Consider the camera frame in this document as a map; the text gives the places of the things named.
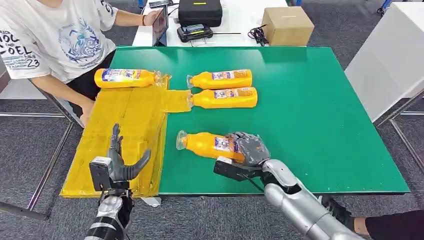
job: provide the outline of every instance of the white t-shirt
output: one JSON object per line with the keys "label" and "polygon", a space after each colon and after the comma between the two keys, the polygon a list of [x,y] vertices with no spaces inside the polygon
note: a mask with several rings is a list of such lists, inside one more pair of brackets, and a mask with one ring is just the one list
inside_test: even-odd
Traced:
{"label": "white t-shirt", "polygon": [[1,0],[0,55],[12,79],[53,75],[64,83],[90,71],[113,52],[110,30],[118,9],[104,0]]}

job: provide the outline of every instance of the black pants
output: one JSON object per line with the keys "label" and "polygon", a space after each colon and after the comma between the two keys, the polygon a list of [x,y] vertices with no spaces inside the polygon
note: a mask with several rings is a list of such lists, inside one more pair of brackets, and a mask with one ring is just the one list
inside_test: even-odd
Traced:
{"label": "black pants", "polygon": [[424,210],[367,217],[365,225],[373,240],[423,240]]}
{"label": "black pants", "polygon": [[[66,85],[68,85],[75,92],[80,93],[86,96],[87,98],[95,101],[97,94],[100,92],[100,87],[96,85],[94,81],[94,75],[99,69],[108,69],[111,65],[114,55],[115,51],[109,53],[109,55],[107,55],[106,58],[98,66],[84,73],[83,75],[75,78],[74,80],[68,82]],[[83,109],[72,102],[69,102],[69,104],[72,107],[72,111],[76,114],[76,116],[78,118],[81,117],[81,115],[83,114]]]}

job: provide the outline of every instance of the cardboard box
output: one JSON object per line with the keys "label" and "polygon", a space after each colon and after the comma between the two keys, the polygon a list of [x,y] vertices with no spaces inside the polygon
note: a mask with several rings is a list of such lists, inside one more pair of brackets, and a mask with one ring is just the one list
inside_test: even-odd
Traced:
{"label": "cardboard box", "polygon": [[263,33],[270,46],[306,46],[314,24],[300,6],[267,7],[263,13]]}

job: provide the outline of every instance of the tablet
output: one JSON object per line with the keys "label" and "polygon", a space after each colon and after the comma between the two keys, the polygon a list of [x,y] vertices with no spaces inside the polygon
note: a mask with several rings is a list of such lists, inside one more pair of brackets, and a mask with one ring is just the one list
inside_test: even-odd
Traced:
{"label": "tablet", "polygon": [[153,28],[153,47],[154,46],[166,46],[167,39],[165,33],[168,30],[169,22],[168,22],[168,8],[165,6],[160,11],[160,14],[154,20],[152,28]]}
{"label": "tablet", "polygon": [[167,5],[171,5],[171,4],[173,4],[172,0],[163,0],[163,1],[160,0],[160,1],[149,2],[148,6],[151,9],[154,9],[154,8],[166,7]]}

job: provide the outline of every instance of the person's leg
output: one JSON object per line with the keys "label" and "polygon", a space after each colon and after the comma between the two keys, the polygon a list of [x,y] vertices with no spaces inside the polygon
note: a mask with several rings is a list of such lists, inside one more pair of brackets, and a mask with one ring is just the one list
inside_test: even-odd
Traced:
{"label": "person's leg", "polygon": [[[86,96],[87,98],[95,101],[97,94],[100,92],[100,88],[96,85],[94,75],[99,69],[108,69],[111,65],[114,55],[115,51],[111,52],[98,66],[84,73],[83,75],[75,78],[74,80],[68,82],[67,85],[77,93],[80,93]],[[71,105],[72,110],[76,114],[76,116],[78,118],[81,117],[81,115],[83,114],[83,110],[81,109],[81,107],[72,102],[70,102],[69,104]]]}
{"label": "person's leg", "polygon": [[424,210],[356,218],[354,222],[355,230],[364,230],[363,233],[369,233],[373,240],[424,239]]}
{"label": "person's leg", "polygon": [[351,231],[371,236],[373,240],[422,240],[424,239],[424,210],[374,217],[352,217],[351,212],[331,197],[323,197],[322,205],[333,217]]}
{"label": "person's leg", "polygon": [[367,225],[365,225],[365,217],[355,217],[353,220],[353,229],[354,232],[363,236],[369,236]]}

